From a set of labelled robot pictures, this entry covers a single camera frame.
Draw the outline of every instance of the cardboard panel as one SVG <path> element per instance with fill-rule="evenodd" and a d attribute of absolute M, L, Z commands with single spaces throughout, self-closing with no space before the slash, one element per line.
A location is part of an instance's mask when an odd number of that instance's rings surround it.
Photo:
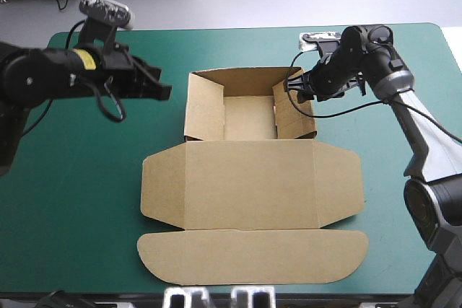
<path fill-rule="evenodd" d="M 364 208 L 361 160 L 353 151 L 314 141 L 316 201 L 320 227 Z"/>
<path fill-rule="evenodd" d="M 282 81 L 288 67 L 255 67 L 216 69 L 194 72 L 210 81 L 225 86 L 225 97 L 243 95 L 264 96 L 273 95 L 272 87 Z M 294 67 L 292 71 L 301 71 Z"/>
<path fill-rule="evenodd" d="M 180 285 L 328 283 L 364 260 L 368 239 L 341 230 L 201 230 L 145 234 L 143 264 Z"/>
<path fill-rule="evenodd" d="M 298 112 L 284 91 L 284 82 L 273 87 L 278 138 L 314 138 L 316 135 L 315 119 Z M 311 101 L 299 104 L 296 91 L 290 92 L 299 109 L 313 114 Z"/>
<path fill-rule="evenodd" d="M 276 139 L 274 98 L 225 97 L 225 140 Z"/>
<path fill-rule="evenodd" d="M 312 141 L 193 141 L 187 146 L 185 229 L 319 227 Z"/>
<path fill-rule="evenodd" d="M 141 212 L 182 227 L 185 218 L 186 145 L 181 144 L 143 161 Z"/>
<path fill-rule="evenodd" d="M 189 74 L 184 135 L 222 140 L 224 124 L 223 86 Z"/>

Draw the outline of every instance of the metal bracket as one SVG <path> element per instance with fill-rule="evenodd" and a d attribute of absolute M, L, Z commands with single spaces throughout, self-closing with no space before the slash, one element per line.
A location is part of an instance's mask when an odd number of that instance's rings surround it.
<path fill-rule="evenodd" d="M 394 302 L 363 302 L 358 308 L 398 308 L 398 303 Z"/>
<path fill-rule="evenodd" d="M 231 308 L 276 308 L 273 286 L 235 286 L 231 290 Z"/>
<path fill-rule="evenodd" d="M 298 47 L 302 52 L 317 50 L 322 58 L 337 49 L 340 37 L 339 32 L 302 32 L 298 39 Z"/>
<path fill-rule="evenodd" d="M 209 291 L 203 286 L 167 288 L 162 308 L 214 308 Z"/>

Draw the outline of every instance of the cardboard flap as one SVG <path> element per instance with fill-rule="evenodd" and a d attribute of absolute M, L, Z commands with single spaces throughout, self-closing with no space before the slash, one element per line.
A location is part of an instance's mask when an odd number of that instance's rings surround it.
<path fill-rule="evenodd" d="M 364 260 L 367 236 L 342 230 L 201 230 L 144 234 L 143 264 L 180 285 L 329 283 Z"/>
<path fill-rule="evenodd" d="M 277 138 L 274 98 L 225 97 L 225 140 Z"/>
<path fill-rule="evenodd" d="M 277 138 L 314 138 L 316 136 L 315 119 L 309 118 L 298 112 L 290 102 L 287 93 L 284 91 L 284 81 L 273 87 L 274 104 L 276 113 Z M 313 114 L 311 101 L 299 104 L 297 92 L 290 91 L 292 99 L 297 103 L 299 109 Z"/>
<path fill-rule="evenodd" d="M 143 161 L 141 212 L 182 226 L 185 219 L 186 145 L 181 144 Z"/>
<path fill-rule="evenodd" d="M 189 74 L 184 135 L 198 140 L 222 140 L 224 126 L 223 86 Z"/>
<path fill-rule="evenodd" d="M 358 214 L 364 208 L 359 156 L 319 141 L 313 148 L 319 227 Z"/>
<path fill-rule="evenodd" d="M 193 141 L 186 161 L 186 220 L 179 227 L 319 227 L 311 140 Z"/>
<path fill-rule="evenodd" d="M 195 75 L 225 86 L 225 97 L 272 95 L 271 88 L 285 78 L 288 67 L 254 67 L 215 69 L 194 72 Z M 292 68 L 298 73 L 300 67 Z"/>

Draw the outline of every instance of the black robotic arm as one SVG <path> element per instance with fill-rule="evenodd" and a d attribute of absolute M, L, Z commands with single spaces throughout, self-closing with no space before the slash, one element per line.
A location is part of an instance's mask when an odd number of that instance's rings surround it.
<path fill-rule="evenodd" d="M 302 76 L 288 79 L 287 93 L 299 102 L 342 97 L 367 82 L 375 96 L 389 104 L 414 156 L 404 200 L 427 248 L 435 259 L 414 295 L 400 308 L 462 307 L 462 146 L 439 126 L 414 92 L 414 76 L 393 47 L 385 25 L 348 27 L 301 35 L 303 50 L 317 50 L 321 59 Z"/>
<path fill-rule="evenodd" d="M 87 18 L 73 49 L 0 43 L 0 176 L 11 167 L 29 111 L 46 100 L 93 96 L 108 119 L 121 122 L 126 117 L 121 99 L 170 97 L 171 86 L 159 82 L 161 70 L 116 42 L 117 28 L 128 29 L 133 19 L 125 5 L 82 0 L 80 10 Z M 103 95 L 112 99 L 116 114 Z"/>

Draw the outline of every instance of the unfolded cardboard box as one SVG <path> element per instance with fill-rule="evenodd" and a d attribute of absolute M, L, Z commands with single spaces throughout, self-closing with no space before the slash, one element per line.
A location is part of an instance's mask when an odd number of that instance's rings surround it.
<path fill-rule="evenodd" d="M 186 142 L 143 163 L 141 212 L 186 230 L 140 238 L 140 257 L 159 278 L 327 283 L 364 259 L 363 233 L 318 229 L 362 210 L 359 157 L 308 139 L 315 122 L 290 103 L 287 70 L 190 74 Z M 299 107 L 312 112 L 309 102 Z"/>

